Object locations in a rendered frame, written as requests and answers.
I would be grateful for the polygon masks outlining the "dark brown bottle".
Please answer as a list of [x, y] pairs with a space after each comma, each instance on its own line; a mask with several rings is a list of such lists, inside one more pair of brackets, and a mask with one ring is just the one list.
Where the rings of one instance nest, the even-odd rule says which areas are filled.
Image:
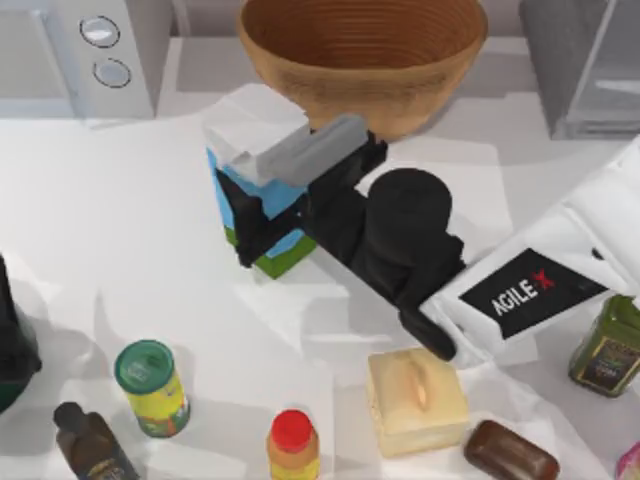
[[77, 480], [141, 480], [105, 419], [63, 402], [53, 413], [56, 443]]

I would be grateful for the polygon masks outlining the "pale microwave oven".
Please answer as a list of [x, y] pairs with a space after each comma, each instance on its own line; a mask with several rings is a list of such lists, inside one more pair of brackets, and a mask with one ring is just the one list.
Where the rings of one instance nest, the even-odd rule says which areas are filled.
[[[112, 48], [81, 37], [79, 22], [94, 16], [119, 26]], [[171, 0], [0, 0], [0, 118], [154, 117], [172, 18]], [[94, 78], [106, 58], [130, 68], [126, 87]]]

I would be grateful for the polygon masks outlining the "pale square bread loaf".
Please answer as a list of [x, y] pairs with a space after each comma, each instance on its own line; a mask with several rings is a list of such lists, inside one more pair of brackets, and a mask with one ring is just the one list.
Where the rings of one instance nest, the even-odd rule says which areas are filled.
[[425, 348], [371, 355], [366, 389], [385, 458], [455, 446], [468, 427], [455, 368]]

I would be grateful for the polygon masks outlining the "black and green bottle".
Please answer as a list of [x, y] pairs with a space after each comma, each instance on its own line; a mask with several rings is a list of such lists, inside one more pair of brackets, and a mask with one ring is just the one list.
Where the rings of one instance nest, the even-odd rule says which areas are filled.
[[13, 299], [0, 254], [0, 414], [16, 402], [41, 369], [35, 330]]

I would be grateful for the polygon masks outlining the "brown wicker basket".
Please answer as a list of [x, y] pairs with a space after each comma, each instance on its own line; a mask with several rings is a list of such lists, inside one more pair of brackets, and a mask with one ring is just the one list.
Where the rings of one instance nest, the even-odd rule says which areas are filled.
[[312, 127], [355, 113], [391, 141], [447, 103], [488, 18], [480, 0], [245, 0], [237, 30], [257, 75]]

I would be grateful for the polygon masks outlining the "round microwave knob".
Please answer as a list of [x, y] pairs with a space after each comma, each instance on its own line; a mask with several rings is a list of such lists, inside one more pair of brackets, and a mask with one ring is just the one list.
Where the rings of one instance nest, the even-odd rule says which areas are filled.
[[112, 48], [121, 37], [119, 26], [106, 16], [82, 19], [79, 33], [86, 43], [99, 49]]
[[100, 84], [111, 89], [124, 88], [132, 79], [130, 68], [114, 58], [96, 61], [93, 64], [93, 76]]

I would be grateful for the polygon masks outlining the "olive green bottle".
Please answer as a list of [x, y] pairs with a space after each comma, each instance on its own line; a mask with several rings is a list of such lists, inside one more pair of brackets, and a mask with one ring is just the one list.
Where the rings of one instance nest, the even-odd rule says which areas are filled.
[[598, 394], [616, 398], [640, 372], [640, 309], [634, 299], [607, 299], [574, 352], [569, 377]]

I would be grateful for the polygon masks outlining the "dark brown bread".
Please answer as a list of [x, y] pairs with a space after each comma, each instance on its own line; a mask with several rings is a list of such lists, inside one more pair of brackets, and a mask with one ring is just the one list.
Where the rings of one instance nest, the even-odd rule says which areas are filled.
[[557, 480], [561, 470], [553, 455], [493, 420], [476, 426], [463, 455], [495, 480]]

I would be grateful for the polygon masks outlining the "yellow bottle with red cap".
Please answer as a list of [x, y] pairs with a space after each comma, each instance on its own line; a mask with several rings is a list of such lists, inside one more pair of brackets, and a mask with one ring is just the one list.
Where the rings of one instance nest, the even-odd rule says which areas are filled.
[[319, 437], [303, 411], [286, 409], [273, 419], [266, 449], [271, 480], [318, 480]]

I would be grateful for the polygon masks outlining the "blue white green milk carton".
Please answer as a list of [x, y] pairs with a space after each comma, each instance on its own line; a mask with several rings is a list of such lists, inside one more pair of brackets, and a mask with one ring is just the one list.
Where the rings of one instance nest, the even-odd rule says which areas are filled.
[[[208, 110], [203, 123], [206, 152], [227, 241], [237, 243], [231, 205], [216, 174], [225, 173], [246, 194], [262, 200], [269, 219], [292, 206], [306, 187], [291, 187], [273, 177], [262, 178], [257, 167], [283, 158], [311, 134], [309, 120], [294, 102], [270, 87], [249, 83], [223, 96]], [[272, 279], [293, 268], [316, 247], [297, 229], [286, 234], [257, 261]]]

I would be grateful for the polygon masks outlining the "yellow can with green lid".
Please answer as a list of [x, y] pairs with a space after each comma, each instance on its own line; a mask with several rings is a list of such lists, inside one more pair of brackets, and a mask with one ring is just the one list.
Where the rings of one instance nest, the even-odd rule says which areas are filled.
[[156, 340], [139, 340], [117, 356], [114, 376], [140, 429], [152, 438], [170, 438], [190, 419], [190, 405], [171, 350]]

